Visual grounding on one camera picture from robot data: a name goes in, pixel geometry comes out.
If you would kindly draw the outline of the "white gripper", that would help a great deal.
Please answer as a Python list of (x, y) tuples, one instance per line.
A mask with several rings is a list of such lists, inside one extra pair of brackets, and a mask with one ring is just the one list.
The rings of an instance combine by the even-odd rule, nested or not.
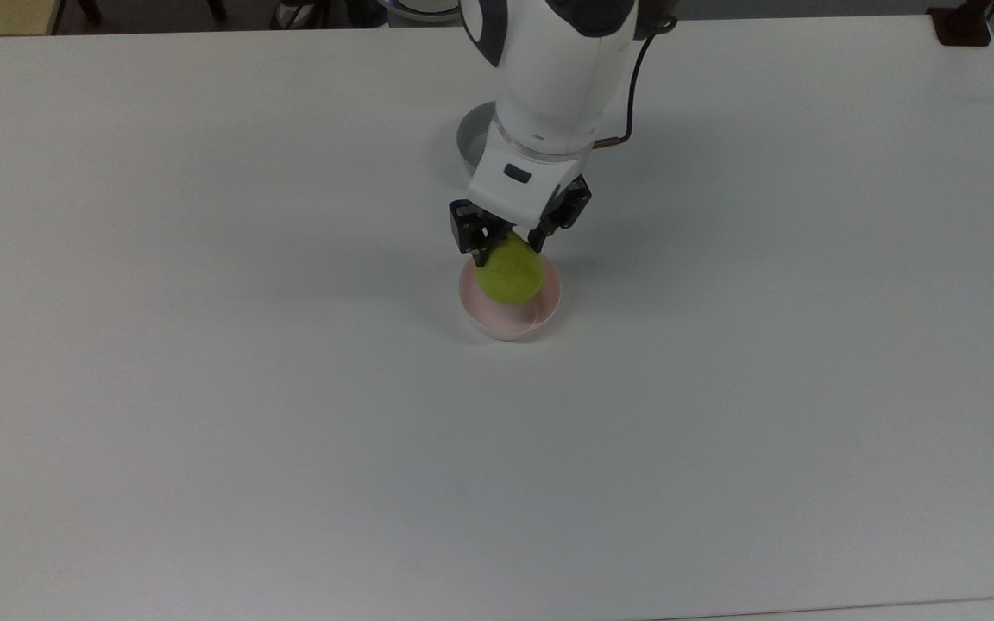
[(580, 174), (592, 146), (592, 141), (569, 144), (509, 129), (470, 130), (467, 199), (449, 204), (458, 251), (484, 267), (517, 225), (532, 229), (529, 247), (541, 253), (548, 237), (571, 228), (592, 199)]

